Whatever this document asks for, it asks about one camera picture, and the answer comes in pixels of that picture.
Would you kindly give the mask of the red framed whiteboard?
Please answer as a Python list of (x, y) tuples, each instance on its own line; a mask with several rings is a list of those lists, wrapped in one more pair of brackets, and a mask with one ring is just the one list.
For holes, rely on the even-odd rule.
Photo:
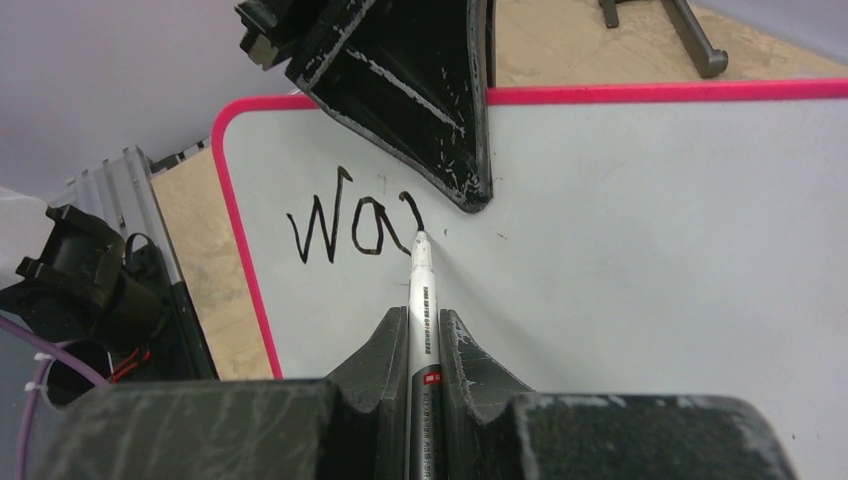
[(847, 82), (490, 92), (493, 199), (467, 214), (303, 95), (253, 97), (212, 150), (271, 369), (329, 373), (439, 304), (531, 387), (713, 394), (805, 479), (847, 475)]

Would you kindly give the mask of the black metal clamp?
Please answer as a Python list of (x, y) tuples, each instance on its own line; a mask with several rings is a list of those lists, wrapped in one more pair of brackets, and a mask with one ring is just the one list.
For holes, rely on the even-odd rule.
[(701, 79), (724, 74), (729, 65), (727, 51), (715, 48), (688, 1), (660, 1), (690, 62)]

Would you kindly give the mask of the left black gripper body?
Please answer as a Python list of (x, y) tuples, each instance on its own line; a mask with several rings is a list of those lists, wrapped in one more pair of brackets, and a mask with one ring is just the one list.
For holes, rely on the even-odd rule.
[(343, 1), (240, 1), (235, 12), (245, 33), (240, 48), (264, 71), (293, 60), (297, 72), (323, 71), (327, 39)]

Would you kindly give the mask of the white whiteboard marker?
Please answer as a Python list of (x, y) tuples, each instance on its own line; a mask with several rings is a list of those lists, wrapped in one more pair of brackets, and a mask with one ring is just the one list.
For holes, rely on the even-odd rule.
[(444, 479), (438, 295), (427, 233), (416, 233), (411, 248), (408, 294), (406, 396), (407, 479)]

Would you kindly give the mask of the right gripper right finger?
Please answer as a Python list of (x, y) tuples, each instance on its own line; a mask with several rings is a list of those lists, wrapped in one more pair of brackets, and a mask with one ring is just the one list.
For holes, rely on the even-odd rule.
[(793, 479), (751, 404), (700, 395), (541, 393), (473, 338), (440, 325), (451, 479)]

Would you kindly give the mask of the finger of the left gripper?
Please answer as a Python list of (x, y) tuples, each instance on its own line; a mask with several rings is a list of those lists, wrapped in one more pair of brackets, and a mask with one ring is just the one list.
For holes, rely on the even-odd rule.
[(489, 1), (308, 1), (286, 75), (460, 210), (494, 196)]

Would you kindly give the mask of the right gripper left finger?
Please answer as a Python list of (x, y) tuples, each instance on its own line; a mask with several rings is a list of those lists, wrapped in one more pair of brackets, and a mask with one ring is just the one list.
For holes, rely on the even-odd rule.
[(43, 479), (399, 479), (406, 314), (318, 379), (98, 387), (67, 410)]

